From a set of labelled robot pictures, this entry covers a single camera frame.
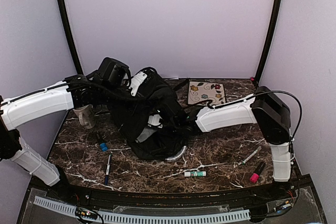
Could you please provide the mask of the black student bag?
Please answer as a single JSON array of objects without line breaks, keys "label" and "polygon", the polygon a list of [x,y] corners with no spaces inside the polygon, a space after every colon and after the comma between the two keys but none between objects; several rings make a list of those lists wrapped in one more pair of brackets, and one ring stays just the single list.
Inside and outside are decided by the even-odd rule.
[{"label": "black student bag", "polygon": [[137,158],[165,160],[176,155],[187,143],[187,115],[176,91],[147,67],[132,77],[128,96],[133,100],[117,100],[107,108]]}]

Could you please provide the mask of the grey shrink-wrapped notebook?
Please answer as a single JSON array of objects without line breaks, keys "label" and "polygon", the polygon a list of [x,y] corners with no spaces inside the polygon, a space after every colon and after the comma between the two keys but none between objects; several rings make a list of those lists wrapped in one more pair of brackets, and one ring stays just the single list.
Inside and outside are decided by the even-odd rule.
[{"label": "grey shrink-wrapped notebook", "polygon": [[156,132],[155,129],[151,127],[145,127],[135,141],[137,143],[142,143],[146,141],[150,136],[152,136],[155,132]]}]

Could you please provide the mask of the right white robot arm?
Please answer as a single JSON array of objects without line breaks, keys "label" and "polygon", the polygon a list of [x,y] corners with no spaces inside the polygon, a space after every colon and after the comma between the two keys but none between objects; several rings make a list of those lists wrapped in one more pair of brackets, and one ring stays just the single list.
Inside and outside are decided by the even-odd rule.
[{"label": "right white robot arm", "polygon": [[294,129],[291,127],[290,109],[278,97],[279,94],[293,98],[299,109],[302,109],[301,102],[293,94],[262,86],[244,98],[219,105],[208,103],[189,113],[176,100],[171,99],[161,103],[156,111],[164,122],[187,135],[240,124],[257,124],[272,155],[275,183],[268,187],[268,195],[271,199],[278,200],[288,191],[287,182],[295,158],[293,142],[300,126],[298,123]]}]

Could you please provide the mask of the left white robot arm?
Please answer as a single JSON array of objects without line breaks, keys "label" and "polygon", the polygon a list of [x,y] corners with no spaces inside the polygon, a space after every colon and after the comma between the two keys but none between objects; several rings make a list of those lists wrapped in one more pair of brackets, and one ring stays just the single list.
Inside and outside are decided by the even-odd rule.
[{"label": "left white robot arm", "polygon": [[99,68],[88,75],[67,77],[46,88],[15,98],[1,99],[1,159],[15,162],[38,177],[63,201],[74,197],[62,168],[45,160],[21,137],[18,127],[59,111],[114,101],[140,102],[148,98],[139,88],[157,71],[152,67],[134,76],[129,67],[112,58],[104,58]]}]

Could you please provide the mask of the clear tape roll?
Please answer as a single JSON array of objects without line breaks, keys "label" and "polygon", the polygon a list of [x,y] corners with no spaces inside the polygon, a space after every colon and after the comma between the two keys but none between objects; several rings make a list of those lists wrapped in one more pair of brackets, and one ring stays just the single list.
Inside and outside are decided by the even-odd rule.
[{"label": "clear tape roll", "polygon": [[187,149],[187,146],[184,145],[174,156],[166,158],[165,161],[166,162],[175,162],[176,160],[178,160],[179,158],[181,158],[183,156],[186,149]]}]

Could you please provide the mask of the floral square plate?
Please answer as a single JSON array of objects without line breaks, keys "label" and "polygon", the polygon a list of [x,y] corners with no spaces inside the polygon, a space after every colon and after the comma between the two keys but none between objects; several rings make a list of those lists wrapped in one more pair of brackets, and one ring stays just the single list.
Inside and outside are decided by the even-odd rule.
[{"label": "floral square plate", "polygon": [[207,100],[212,100],[211,105],[226,103],[224,85],[211,82],[190,81],[188,86],[188,105],[196,103],[206,105]]}]

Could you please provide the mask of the green white glue stick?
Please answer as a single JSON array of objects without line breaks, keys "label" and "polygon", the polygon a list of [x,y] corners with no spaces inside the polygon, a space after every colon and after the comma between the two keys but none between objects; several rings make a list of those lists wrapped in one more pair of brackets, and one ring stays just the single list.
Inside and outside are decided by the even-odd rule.
[{"label": "green white glue stick", "polygon": [[206,171],[187,171],[184,172],[184,177],[205,177],[207,176]]}]

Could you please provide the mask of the blue capped marker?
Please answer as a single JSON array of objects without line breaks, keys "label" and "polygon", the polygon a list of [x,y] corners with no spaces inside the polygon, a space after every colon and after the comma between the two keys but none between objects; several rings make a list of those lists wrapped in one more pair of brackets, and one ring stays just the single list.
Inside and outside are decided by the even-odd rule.
[{"label": "blue capped marker", "polygon": [[96,140],[97,140],[97,142],[98,142],[99,147],[101,148],[101,150],[103,152],[107,151],[108,147],[106,145],[105,140],[102,138],[101,134],[99,132],[95,132],[95,137],[96,137]]}]

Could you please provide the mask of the blue ballpoint pen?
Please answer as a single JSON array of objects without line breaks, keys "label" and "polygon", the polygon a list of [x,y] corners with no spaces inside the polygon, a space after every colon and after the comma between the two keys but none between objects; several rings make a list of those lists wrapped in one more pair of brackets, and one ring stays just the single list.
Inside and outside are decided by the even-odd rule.
[{"label": "blue ballpoint pen", "polygon": [[111,162],[112,162],[112,154],[109,154],[108,161],[107,161],[107,168],[106,168],[106,172],[105,172],[105,176],[104,176],[104,185],[105,186],[108,185]]}]

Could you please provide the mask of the thin white green pen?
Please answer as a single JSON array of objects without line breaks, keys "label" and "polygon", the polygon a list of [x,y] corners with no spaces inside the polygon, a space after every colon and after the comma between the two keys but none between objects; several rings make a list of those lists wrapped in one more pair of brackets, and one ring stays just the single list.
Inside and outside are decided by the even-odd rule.
[{"label": "thin white green pen", "polygon": [[261,146],[257,147],[249,156],[247,156],[243,161],[241,161],[238,166],[245,165],[252,157],[254,157],[260,150],[262,149]]}]

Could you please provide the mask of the pink black highlighter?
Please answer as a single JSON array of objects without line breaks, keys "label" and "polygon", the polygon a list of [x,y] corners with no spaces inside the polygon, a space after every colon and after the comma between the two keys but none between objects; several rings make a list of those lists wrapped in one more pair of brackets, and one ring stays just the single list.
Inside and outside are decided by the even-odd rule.
[{"label": "pink black highlighter", "polygon": [[252,173],[251,177],[250,177],[250,182],[252,183],[256,183],[257,180],[259,179],[260,177],[260,174],[262,173],[262,171],[264,170],[266,166],[266,163],[265,162],[260,162],[259,165],[256,167],[256,169],[254,170],[254,172]]}]

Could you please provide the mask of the small circuit board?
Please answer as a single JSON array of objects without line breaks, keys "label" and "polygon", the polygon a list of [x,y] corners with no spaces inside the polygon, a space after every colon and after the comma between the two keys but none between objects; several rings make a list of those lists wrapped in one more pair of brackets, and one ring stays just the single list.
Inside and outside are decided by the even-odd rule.
[{"label": "small circuit board", "polygon": [[88,210],[86,208],[82,208],[82,207],[77,207],[75,210],[75,216],[79,217],[79,218],[87,218],[87,219],[92,219],[92,220],[96,220],[98,215],[96,213],[94,213],[91,210]]}]

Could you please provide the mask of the black front rail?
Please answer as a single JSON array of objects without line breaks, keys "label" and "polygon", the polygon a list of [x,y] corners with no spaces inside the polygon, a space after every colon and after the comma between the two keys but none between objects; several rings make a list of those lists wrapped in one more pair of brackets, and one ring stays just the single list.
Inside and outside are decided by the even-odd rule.
[{"label": "black front rail", "polygon": [[158,208],[229,205],[230,207],[258,208],[274,200],[289,198],[288,191],[298,196],[301,189],[314,186],[310,175],[304,175],[297,176],[286,183],[273,182],[222,191],[202,190],[199,193],[191,190],[182,193],[173,189],[172,183],[169,183],[162,193],[148,193],[114,189],[112,186],[104,185],[102,179],[90,180],[79,174],[76,177],[82,179],[82,184],[70,184],[75,195],[66,202],[78,203],[80,206],[94,209],[110,208],[115,205]]}]

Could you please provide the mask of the left black frame post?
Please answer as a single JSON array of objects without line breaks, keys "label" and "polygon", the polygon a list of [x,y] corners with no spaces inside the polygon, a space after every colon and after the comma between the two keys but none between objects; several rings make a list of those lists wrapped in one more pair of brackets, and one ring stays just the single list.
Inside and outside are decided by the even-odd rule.
[{"label": "left black frame post", "polygon": [[59,9],[60,18],[61,18],[64,33],[65,33],[67,45],[70,51],[70,56],[71,56],[72,63],[74,65],[76,74],[83,74],[82,65],[80,63],[77,48],[75,45],[75,40],[74,40],[72,30],[70,27],[70,21],[69,21],[69,17],[67,13],[66,2],[65,0],[57,0],[57,4],[58,4],[58,9]]}]

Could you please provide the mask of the black frame post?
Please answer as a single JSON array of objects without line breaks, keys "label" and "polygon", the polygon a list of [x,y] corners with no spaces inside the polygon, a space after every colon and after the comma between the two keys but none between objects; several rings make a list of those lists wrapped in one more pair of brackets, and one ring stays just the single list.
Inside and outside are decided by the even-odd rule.
[{"label": "black frame post", "polygon": [[280,10],[280,4],[281,4],[281,0],[274,0],[273,5],[272,5],[270,21],[269,21],[269,25],[268,25],[268,29],[266,33],[263,50],[261,52],[260,61],[259,61],[256,73],[255,73],[255,76],[251,78],[251,81],[253,82],[255,87],[259,86],[259,83],[263,75],[263,71],[266,66],[267,58],[268,58],[270,48],[271,48],[271,43],[272,43],[275,29],[276,29],[276,24],[277,24],[279,10]]},{"label": "black frame post", "polygon": [[75,45],[75,40],[74,40],[72,30],[70,27],[70,21],[69,21],[69,17],[67,13],[66,2],[65,0],[57,0],[57,4],[58,4],[58,9],[59,9],[60,18],[61,18],[64,33],[65,33],[67,45],[70,51],[70,56],[71,56],[72,63],[74,65],[76,74],[83,74],[82,65],[80,63],[77,48]]}]

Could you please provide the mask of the right black frame post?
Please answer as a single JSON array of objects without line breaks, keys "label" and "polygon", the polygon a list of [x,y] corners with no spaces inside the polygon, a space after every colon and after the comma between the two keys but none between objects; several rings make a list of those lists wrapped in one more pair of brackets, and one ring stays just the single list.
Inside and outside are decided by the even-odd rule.
[{"label": "right black frame post", "polygon": [[253,82],[255,87],[259,86],[259,83],[263,75],[263,71],[266,66],[267,58],[268,58],[270,48],[271,48],[271,43],[272,43],[275,29],[276,29],[276,24],[277,24],[279,10],[280,10],[280,4],[281,4],[281,0],[274,0],[273,5],[272,5],[270,21],[269,21],[269,25],[268,25],[268,29],[266,33],[263,50],[261,52],[260,61],[259,61],[256,73],[255,73],[255,76],[251,78],[251,81]]}]

